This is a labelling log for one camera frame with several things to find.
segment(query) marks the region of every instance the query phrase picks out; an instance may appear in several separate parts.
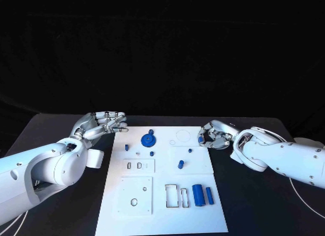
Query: robotic hand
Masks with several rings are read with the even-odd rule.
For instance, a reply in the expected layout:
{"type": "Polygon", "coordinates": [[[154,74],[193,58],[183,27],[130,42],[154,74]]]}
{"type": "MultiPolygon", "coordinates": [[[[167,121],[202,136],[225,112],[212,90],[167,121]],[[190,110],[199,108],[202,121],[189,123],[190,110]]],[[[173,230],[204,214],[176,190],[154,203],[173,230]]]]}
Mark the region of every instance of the robotic hand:
{"type": "Polygon", "coordinates": [[[325,189],[325,146],[308,139],[286,140],[259,127],[239,131],[233,124],[213,120],[199,132],[202,146],[226,149],[233,142],[232,159],[263,172],[271,167],[281,175],[325,189]],[[213,142],[204,141],[204,133],[213,142]]]}
{"type": "Polygon", "coordinates": [[[71,137],[0,159],[0,225],[79,180],[85,167],[100,168],[104,152],[91,149],[101,136],[128,132],[125,113],[88,113],[71,137]]]}

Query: blue object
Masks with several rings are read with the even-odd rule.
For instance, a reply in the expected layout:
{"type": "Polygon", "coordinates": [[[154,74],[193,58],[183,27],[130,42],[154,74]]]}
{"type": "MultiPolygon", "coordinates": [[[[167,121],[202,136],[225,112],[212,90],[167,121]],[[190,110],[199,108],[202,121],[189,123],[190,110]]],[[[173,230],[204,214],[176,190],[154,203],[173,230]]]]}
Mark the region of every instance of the blue object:
{"type": "Polygon", "coordinates": [[[213,201],[213,196],[212,196],[210,187],[206,188],[206,192],[207,192],[207,196],[209,196],[210,205],[213,205],[213,204],[215,204],[215,201],[213,201]]]}
{"type": "Polygon", "coordinates": [[[156,136],[153,134],[154,134],[154,130],[150,129],[150,133],[146,134],[141,138],[141,143],[147,148],[153,147],[157,143],[157,139],[156,139],[156,136]]]}
{"type": "Polygon", "coordinates": [[[194,194],[196,206],[197,207],[204,206],[206,201],[204,201],[203,185],[202,184],[193,185],[193,194],[194,194]]]}
{"type": "Polygon", "coordinates": [[[180,163],[179,163],[179,169],[181,169],[183,167],[184,167],[184,161],[180,161],[180,163]]]}

